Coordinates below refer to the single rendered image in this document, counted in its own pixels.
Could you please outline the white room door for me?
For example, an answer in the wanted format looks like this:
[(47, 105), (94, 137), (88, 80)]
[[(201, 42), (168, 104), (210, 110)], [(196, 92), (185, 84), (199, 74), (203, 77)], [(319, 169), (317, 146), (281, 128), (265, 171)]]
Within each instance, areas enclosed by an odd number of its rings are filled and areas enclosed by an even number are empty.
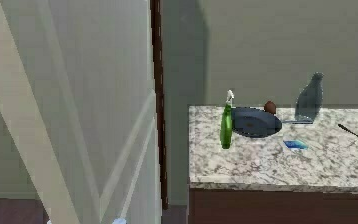
[(52, 224), (161, 224), (151, 0), (0, 0), (0, 113)]

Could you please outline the blue flat sponge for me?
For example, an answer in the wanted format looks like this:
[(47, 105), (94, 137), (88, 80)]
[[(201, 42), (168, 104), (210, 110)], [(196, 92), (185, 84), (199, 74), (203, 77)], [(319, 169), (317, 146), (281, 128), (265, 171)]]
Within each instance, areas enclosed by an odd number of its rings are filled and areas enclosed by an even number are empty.
[(308, 148), (308, 146), (300, 140), (286, 140), (284, 144), (289, 149), (305, 150)]

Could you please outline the black long utensil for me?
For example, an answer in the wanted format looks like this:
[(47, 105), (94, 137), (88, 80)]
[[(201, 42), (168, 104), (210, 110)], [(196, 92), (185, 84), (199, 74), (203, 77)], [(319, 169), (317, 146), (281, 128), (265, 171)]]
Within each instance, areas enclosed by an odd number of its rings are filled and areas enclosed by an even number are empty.
[(341, 129), (343, 129), (344, 131), (346, 131), (346, 132), (348, 132), (350, 134), (353, 134), (354, 136), (357, 137), (357, 140), (358, 140), (358, 134), (354, 133), (353, 131), (351, 131), (350, 129), (348, 129), (347, 127), (345, 127), (342, 124), (338, 124), (338, 127), (340, 127)]

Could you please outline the green spray bottle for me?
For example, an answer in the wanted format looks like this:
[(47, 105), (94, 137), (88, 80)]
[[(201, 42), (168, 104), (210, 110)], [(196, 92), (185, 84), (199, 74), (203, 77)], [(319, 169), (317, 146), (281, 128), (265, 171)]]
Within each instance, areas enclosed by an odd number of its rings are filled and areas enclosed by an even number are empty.
[(231, 90), (227, 91), (226, 102), (221, 118), (220, 143), (223, 149), (229, 149), (232, 137), (232, 101), (234, 94)]

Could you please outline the marble top brown counter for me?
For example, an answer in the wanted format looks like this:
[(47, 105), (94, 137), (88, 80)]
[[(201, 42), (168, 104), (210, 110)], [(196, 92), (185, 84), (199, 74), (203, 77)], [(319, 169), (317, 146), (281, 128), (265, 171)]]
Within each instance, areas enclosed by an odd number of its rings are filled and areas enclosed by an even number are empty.
[[(188, 224), (358, 224), (358, 109), (322, 109), (311, 125), (220, 140), (222, 108), (189, 109)], [(286, 140), (308, 148), (289, 149)]]

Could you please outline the dark brown door frame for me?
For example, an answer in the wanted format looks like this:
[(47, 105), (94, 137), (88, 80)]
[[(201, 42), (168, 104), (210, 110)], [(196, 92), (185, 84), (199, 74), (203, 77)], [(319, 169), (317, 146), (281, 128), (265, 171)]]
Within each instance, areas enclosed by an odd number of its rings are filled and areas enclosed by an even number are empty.
[(164, 88), (163, 88), (163, 62), (161, 38), (161, 0), (150, 0), (151, 29), (154, 63), (154, 80), (156, 95), (156, 114), (158, 131), (158, 149), (160, 164), (160, 183), (162, 209), (168, 209), (167, 162), (165, 146), (165, 120), (164, 120)]

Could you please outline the dark blue frying pan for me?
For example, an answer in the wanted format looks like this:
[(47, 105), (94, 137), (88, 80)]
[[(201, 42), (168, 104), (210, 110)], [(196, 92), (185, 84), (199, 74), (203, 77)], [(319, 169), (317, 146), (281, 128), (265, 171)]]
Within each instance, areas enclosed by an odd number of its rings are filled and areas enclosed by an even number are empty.
[(284, 124), (312, 124), (311, 119), (281, 121), (261, 109), (236, 107), (232, 109), (232, 130), (244, 137), (266, 138), (278, 133)]

